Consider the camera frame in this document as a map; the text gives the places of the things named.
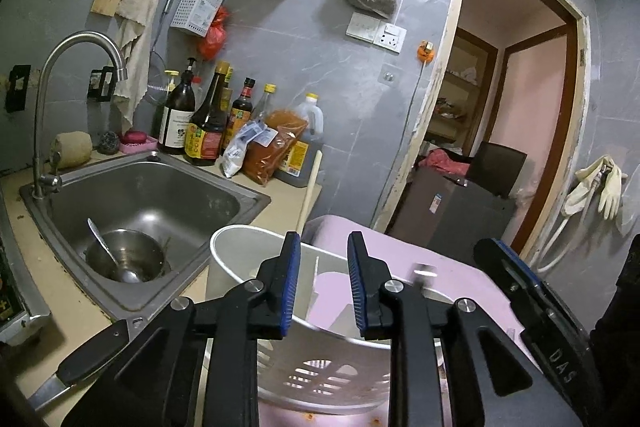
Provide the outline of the white perforated wall box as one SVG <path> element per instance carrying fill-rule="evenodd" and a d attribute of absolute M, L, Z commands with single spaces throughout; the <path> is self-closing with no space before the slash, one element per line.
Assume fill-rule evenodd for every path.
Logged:
<path fill-rule="evenodd" d="M 180 0 L 170 27 L 205 37 L 224 0 Z"/>

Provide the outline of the black handled kitchen knife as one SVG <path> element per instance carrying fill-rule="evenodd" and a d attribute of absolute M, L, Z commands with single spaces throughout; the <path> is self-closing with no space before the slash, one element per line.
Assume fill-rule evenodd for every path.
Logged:
<path fill-rule="evenodd" d="M 65 395 L 73 387 L 98 373 L 129 343 L 129 326 L 119 320 L 102 329 L 58 365 L 56 371 L 28 398 L 28 404 L 36 411 Z"/>

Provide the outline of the orange wall hook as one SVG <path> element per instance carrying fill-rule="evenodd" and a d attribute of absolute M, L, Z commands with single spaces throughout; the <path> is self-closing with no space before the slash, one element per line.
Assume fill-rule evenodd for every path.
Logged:
<path fill-rule="evenodd" d="M 423 40 L 416 50 L 416 56 L 421 63 L 425 65 L 430 64 L 435 57 L 434 43 L 432 43 L 431 41 Z"/>

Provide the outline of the pink floral table cloth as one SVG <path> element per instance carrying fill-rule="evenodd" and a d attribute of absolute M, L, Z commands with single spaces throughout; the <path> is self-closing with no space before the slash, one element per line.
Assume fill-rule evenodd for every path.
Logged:
<path fill-rule="evenodd" d="M 452 305 L 470 298 L 481 307 L 517 345 L 523 326 L 512 312 L 506 296 L 479 269 L 429 249 L 412 246 L 390 236 L 357 225 L 345 218 L 326 216 L 311 220 L 303 243 L 342 256 L 347 261 L 347 239 L 361 232 L 371 257 L 383 260 L 395 281 L 393 293 L 414 289 L 431 303 Z"/>

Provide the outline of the cream rubber gloves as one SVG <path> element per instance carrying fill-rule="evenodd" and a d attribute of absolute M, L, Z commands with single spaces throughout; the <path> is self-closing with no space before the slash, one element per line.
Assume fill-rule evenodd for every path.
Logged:
<path fill-rule="evenodd" d="M 576 186 L 566 196 L 561 213 L 565 218 L 581 213 L 598 199 L 597 212 L 604 220 L 613 220 L 620 211 L 623 182 L 627 176 L 613 157 L 603 155 L 575 172 Z"/>

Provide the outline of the stainless steel sink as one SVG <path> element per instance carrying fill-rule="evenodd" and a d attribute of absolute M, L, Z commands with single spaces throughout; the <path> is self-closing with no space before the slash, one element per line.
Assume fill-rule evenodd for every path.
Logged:
<path fill-rule="evenodd" d="M 21 198 L 58 261 L 114 320 L 150 319 L 203 270 L 214 232 L 248 225 L 271 202 L 250 187 L 160 152 L 95 162 L 62 174 L 61 181 L 58 191 L 40 199 L 26 184 Z M 150 279 L 127 284 L 108 277 L 90 222 L 107 239 L 125 231 L 151 237 L 163 257 L 143 260 Z"/>

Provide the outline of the white plastic utensil basket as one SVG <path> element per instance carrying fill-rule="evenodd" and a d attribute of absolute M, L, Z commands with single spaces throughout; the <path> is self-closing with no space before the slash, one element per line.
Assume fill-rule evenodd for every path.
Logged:
<path fill-rule="evenodd" d="M 229 225 L 209 239 L 206 298 L 257 277 L 284 237 Z M 326 415 L 362 414 L 390 394 L 390 343 L 363 340 L 352 309 L 347 261 L 303 243 L 294 314 L 282 340 L 258 343 L 258 395 L 279 407 Z"/>

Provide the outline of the dark grey cabinet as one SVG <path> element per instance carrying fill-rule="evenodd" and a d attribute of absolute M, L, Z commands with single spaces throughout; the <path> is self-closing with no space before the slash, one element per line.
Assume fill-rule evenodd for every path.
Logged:
<path fill-rule="evenodd" d="M 501 237 L 515 215 L 511 192 L 527 155 L 489 142 L 471 157 L 446 152 L 470 165 L 466 176 L 420 168 L 418 161 L 386 234 L 470 265 L 474 245 Z"/>

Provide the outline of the hanging beige dishcloth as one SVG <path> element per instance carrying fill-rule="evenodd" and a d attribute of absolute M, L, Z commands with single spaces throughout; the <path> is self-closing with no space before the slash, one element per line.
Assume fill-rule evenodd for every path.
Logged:
<path fill-rule="evenodd" d="M 134 127 L 134 112 L 148 91 L 153 22 L 160 0 L 120 0 L 116 43 L 125 60 L 127 79 L 118 80 L 113 102 L 122 115 L 122 132 Z"/>

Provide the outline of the white plastic packet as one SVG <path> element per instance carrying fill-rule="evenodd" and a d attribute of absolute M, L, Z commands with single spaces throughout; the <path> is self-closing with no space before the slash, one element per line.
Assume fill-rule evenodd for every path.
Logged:
<path fill-rule="evenodd" d="M 278 134 L 260 119 L 250 120 L 235 133 L 222 155 L 220 170 L 225 178 L 235 176 L 243 167 L 244 159 L 250 143 L 256 142 L 268 146 Z"/>

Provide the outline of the red plastic bag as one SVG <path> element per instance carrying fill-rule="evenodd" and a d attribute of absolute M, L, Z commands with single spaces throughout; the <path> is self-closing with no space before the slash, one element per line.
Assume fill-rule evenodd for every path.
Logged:
<path fill-rule="evenodd" d="M 196 49 L 204 62 L 213 60 L 221 51 L 227 40 L 227 31 L 224 25 L 229 17 L 229 11 L 223 5 L 218 9 L 214 19 L 206 31 L 206 35 L 198 40 Z"/>

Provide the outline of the dark soy sauce bottle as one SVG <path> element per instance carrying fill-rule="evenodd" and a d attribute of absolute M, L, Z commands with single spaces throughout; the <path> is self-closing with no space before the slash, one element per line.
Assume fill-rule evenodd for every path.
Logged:
<path fill-rule="evenodd" d="M 220 61 L 204 102 L 192 115 L 186 128 L 184 155 L 193 165 L 214 165 L 219 156 L 222 135 L 226 127 L 226 113 L 220 108 L 229 63 Z"/>

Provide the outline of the small red-label sauce bottle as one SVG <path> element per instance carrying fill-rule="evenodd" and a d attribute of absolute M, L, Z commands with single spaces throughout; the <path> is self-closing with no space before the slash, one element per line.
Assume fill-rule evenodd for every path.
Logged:
<path fill-rule="evenodd" d="M 246 77 L 239 98 L 231 104 L 228 124 L 226 132 L 224 132 L 224 142 L 222 142 L 224 150 L 244 124 L 250 120 L 250 114 L 253 112 L 252 92 L 254 86 L 255 80 Z"/>

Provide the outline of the white wall socket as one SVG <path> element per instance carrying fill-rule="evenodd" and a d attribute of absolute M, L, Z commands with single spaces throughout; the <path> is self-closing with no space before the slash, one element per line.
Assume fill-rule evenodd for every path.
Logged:
<path fill-rule="evenodd" d="M 407 31 L 400 26 L 386 23 L 385 20 L 355 12 L 347 25 L 345 35 L 399 54 L 404 46 Z"/>

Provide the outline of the red cloth on cabinet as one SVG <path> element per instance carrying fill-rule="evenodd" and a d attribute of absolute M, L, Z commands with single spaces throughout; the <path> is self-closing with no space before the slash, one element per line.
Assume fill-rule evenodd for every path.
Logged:
<path fill-rule="evenodd" d="M 431 150 L 424 159 L 419 161 L 420 168 L 430 168 L 441 174 L 452 174 L 453 176 L 466 176 L 470 165 L 465 162 L 455 161 L 449 157 L 446 150 L 436 148 Z"/>

